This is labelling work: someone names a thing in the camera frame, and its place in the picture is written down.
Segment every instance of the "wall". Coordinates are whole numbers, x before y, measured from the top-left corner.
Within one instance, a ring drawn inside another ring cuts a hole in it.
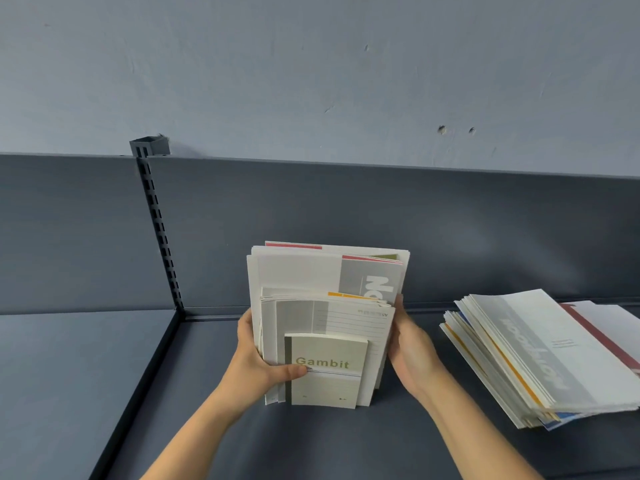
[[[639,176],[638,12],[0,0],[0,152],[129,153],[161,132],[174,153]]]

